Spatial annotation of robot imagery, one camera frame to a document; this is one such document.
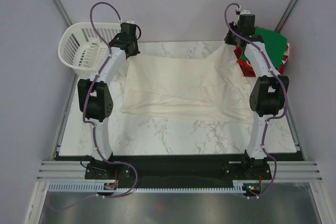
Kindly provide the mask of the cream white t shirt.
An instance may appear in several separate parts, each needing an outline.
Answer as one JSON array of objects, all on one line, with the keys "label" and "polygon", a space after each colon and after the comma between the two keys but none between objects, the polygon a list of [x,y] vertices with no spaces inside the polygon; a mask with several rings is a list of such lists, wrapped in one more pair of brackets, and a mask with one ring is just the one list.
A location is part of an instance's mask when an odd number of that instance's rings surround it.
[{"label": "cream white t shirt", "polygon": [[251,124],[251,85],[234,50],[234,46],[222,44],[203,59],[145,54],[130,58],[121,111],[178,120]]}]

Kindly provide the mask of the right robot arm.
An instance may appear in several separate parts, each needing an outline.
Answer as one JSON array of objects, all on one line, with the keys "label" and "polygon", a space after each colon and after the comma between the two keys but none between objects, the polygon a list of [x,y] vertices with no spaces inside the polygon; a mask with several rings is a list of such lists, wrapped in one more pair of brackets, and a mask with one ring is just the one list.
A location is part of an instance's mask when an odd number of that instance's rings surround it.
[{"label": "right robot arm", "polygon": [[282,77],[273,66],[262,36],[255,33],[255,15],[247,10],[238,10],[236,14],[236,21],[227,23],[229,32],[224,41],[241,48],[256,76],[249,98],[249,106],[254,113],[253,129],[240,166],[241,174],[251,179],[268,170],[265,153],[269,138],[267,131],[273,120],[286,115],[289,79]]}]

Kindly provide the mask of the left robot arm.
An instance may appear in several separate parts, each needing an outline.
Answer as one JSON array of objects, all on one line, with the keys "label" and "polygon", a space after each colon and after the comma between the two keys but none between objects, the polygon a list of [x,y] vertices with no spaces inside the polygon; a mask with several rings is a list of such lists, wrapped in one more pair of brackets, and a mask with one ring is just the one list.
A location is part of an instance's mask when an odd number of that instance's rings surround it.
[{"label": "left robot arm", "polygon": [[140,32],[139,26],[134,23],[121,23],[121,31],[110,42],[98,34],[107,45],[106,58],[90,78],[80,79],[77,84],[82,120],[89,124],[92,134],[90,163],[91,166],[97,165],[97,173],[103,178],[111,178],[115,173],[115,164],[120,164],[111,160],[113,152],[109,142],[108,122],[113,110],[113,99],[109,83],[129,57],[140,53],[140,36],[137,35]]}]

